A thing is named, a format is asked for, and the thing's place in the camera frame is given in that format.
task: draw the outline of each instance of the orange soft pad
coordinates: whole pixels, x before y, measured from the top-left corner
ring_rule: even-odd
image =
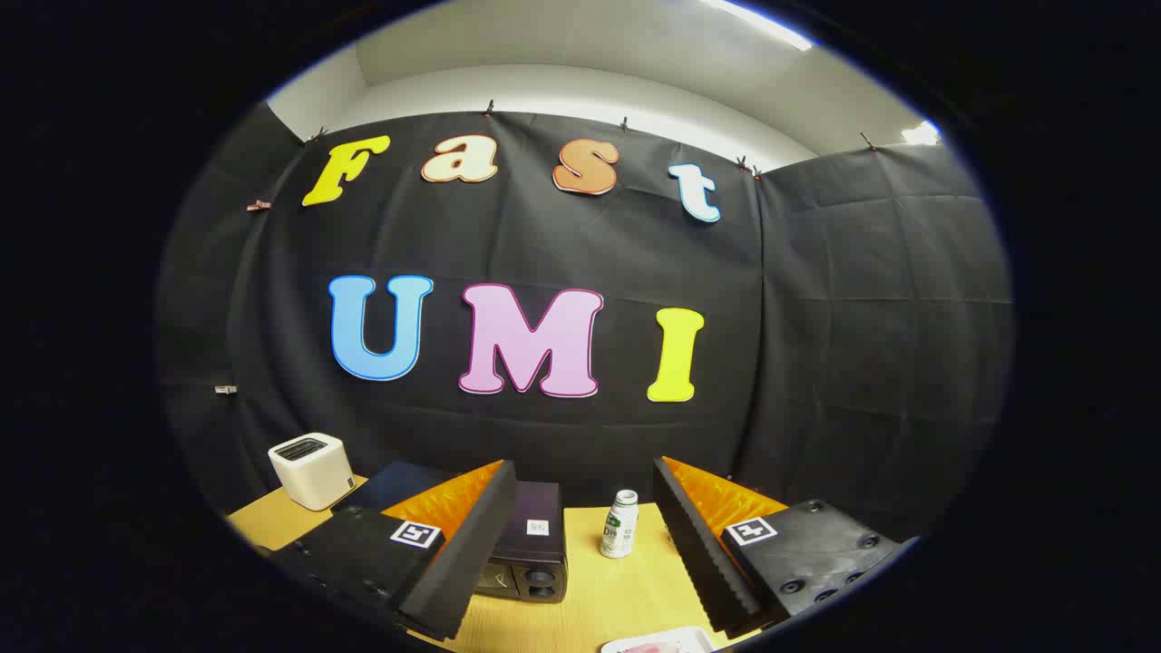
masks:
[[[447,538],[444,546],[447,546],[447,543],[452,541],[455,536],[455,531],[468,518],[468,512],[471,512],[479,495],[491,482],[502,462],[504,461],[497,460],[467,474],[460,474],[450,481],[445,481],[406,501],[396,503],[384,510],[383,515],[439,526],[444,531],[444,537]]]
[[[726,526],[755,517],[765,517],[787,508],[769,496],[748,490],[709,472],[664,455],[661,459],[665,461],[665,465],[669,465],[673,478],[685,489],[685,494],[693,502],[698,514],[701,515],[706,525],[709,526],[709,532],[714,533],[722,548],[726,548],[722,543],[722,531],[726,530]]]

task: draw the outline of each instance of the bottle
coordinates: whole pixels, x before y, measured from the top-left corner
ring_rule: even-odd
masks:
[[[600,540],[600,552],[606,558],[625,558],[633,551],[633,536],[637,530],[637,493],[616,493],[613,507],[605,518],[605,534]]]

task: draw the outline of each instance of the wooden table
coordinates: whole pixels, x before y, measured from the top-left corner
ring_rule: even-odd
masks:
[[[367,480],[355,479],[356,487]],[[564,510],[569,587],[562,602],[473,595],[454,640],[411,634],[462,653],[594,653],[613,639],[682,626],[700,626],[717,648],[755,634],[728,639],[713,631],[656,504],[641,505],[633,553],[618,560],[598,548],[607,514],[608,508]],[[322,524],[330,511],[307,510],[279,488],[229,518],[251,543],[273,551]]]

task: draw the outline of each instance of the clip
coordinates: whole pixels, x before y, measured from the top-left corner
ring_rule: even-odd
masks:
[[[318,141],[319,138],[322,138],[324,134],[326,134],[326,128],[325,127],[319,127],[318,128],[318,134],[316,134],[316,135],[311,136],[310,138],[308,138],[307,142],[308,143],[313,143],[315,141]]]

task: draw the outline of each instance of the qr code label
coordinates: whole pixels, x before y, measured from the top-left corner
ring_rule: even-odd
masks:
[[[428,526],[427,524],[418,524],[416,522],[404,522],[403,525],[395,531],[395,534],[391,536],[391,540],[399,544],[418,546],[419,548],[428,548],[438,534],[439,528],[437,526]]]
[[[763,519],[762,517],[748,519],[740,524],[727,526],[726,530],[728,530],[729,533],[734,536],[734,540],[737,541],[738,546],[745,546],[748,544],[762,541],[766,538],[771,538],[778,534],[778,531],[771,529],[770,524],[767,524],[766,521]]]
[[[528,519],[528,534],[531,534],[531,536],[547,536],[548,534],[548,519]]]

